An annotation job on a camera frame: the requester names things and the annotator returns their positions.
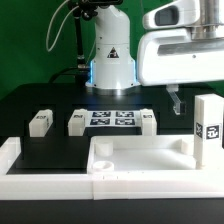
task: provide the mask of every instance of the white tall block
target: white tall block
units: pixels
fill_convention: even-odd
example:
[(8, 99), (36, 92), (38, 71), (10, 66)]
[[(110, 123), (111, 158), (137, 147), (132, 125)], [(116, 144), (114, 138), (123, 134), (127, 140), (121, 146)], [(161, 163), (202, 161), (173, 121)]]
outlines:
[(157, 135), (157, 122), (153, 110), (143, 109), (141, 113), (141, 128), (142, 135), (155, 136)]
[(215, 94), (195, 97), (194, 157), (199, 169), (218, 167), (222, 152), (223, 98)]

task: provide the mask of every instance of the white box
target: white box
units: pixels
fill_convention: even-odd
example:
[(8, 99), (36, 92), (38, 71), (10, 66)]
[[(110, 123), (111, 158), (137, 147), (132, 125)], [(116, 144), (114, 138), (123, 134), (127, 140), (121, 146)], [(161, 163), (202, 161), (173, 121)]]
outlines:
[(153, 110), (140, 110), (142, 135), (155, 136), (157, 135), (157, 122)]
[(44, 137), (52, 123), (52, 110), (40, 110), (29, 123), (30, 137)]
[(81, 109), (75, 110), (68, 122), (69, 136), (82, 136), (85, 131), (85, 120), (87, 119), (88, 111)]

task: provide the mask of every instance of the blue light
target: blue light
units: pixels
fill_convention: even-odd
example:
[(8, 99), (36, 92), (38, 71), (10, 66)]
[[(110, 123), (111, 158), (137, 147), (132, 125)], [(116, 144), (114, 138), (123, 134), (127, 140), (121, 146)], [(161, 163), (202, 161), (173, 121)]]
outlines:
[(90, 79), (89, 82), (93, 84), (93, 61), (90, 62)]
[(137, 82), (136, 61), (134, 61), (134, 81)]

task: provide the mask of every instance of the white plastic part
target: white plastic part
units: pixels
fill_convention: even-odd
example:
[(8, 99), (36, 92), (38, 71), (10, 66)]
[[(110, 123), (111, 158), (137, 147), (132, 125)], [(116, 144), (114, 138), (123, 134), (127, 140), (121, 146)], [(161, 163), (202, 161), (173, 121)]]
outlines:
[(143, 109), (141, 113), (141, 128), (142, 135), (155, 136), (157, 135), (157, 122), (153, 110)]
[(182, 139), (181, 152), (185, 155), (193, 156), (194, 155), (194, 140)]
[[(187, 28), (154, 31), (144, 35), (138, 48), (139, 82), (143, 86), (153, 86), (224, 79), (222, 72), (224, 51), (210, 49), (200, 53), (174, 52), (167, 55), (158, 53), (161, 45), (184, 43), (191, 43), (191, 33)], [(209, 45), (204, 42), (205, 48), (209, 46), (216, 46), (216, 43)]]
[(170, 84), (166, 86), (167, 92), (178, 92), (179, 91), (179, 85), (178, 84)]
[(135, 61), (130, 56), (128, 16), (114, 6), (99, 8), (97, 12), (96, 56), (86, 85), (102, 90), (124, 90), (139, 85)]
[[(168, 7), (175, 6), (179, 12), (179, 20), (175, 25), (158, 26), (155, 22), (155, 15), (158, 11)], [(200, 17), (199, 0), (177, 0), (148, 12), (143, 17), (143, 26), (145, 29), (172, 28), (189, 26), (195, 23)]]
[(194, 157), (198, 169), (217, 169), (223, 163), (223, 98), (215, 94), (195, 97)]
[[(107, 161), (95, 155), (96, 138), (91, 141), (89, 174), (6, 175), (5, 161), (12, 164), (20, 153), (19, 138), (10, 138), (0, 148), (6, 152), (0, 153), (0, 200), (224, 197), (223, 170), (196, 170), (195, 159), (181, 153), (182, 140), (192, 141), (193, 135), (110, 136), (115, 149)], [(98, 163), (96, 171), (93, 164), (99, 161), (101, 170)], [(109, 164), (114, 170), (105, 170)]]
[(0, 175), (5, 175), (21, 153), (20, 139), (8, 138), (0, 147)]
[(95, 142), (95, 151), (98, 156), (111, 156), (113, 154), (113, 141), (109, 138), (98, 138)]
[(29, 123), (30, 137), (44, 137), (52, 123), (52, 110), (40, 110)]
[(110, 161), (98, 161), (93, 164), (95, 172), (108, 172), (114, 171), (114, 164)]
[(85, 131), (85, 121), (88, 117), (87, 110), (75, 110), (68, 122), (69, 136), (82, 136)]

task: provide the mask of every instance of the warning label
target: warning label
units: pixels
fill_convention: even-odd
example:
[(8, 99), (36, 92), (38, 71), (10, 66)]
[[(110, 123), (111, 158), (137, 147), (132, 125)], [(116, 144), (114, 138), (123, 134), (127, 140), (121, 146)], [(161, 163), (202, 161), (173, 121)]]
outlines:
[(113, 47), (112, 50), (110, 51), (109, 55), (107, 56), (107, 58), (119, 58), (117, 51), (115, 50), (115, 48)]

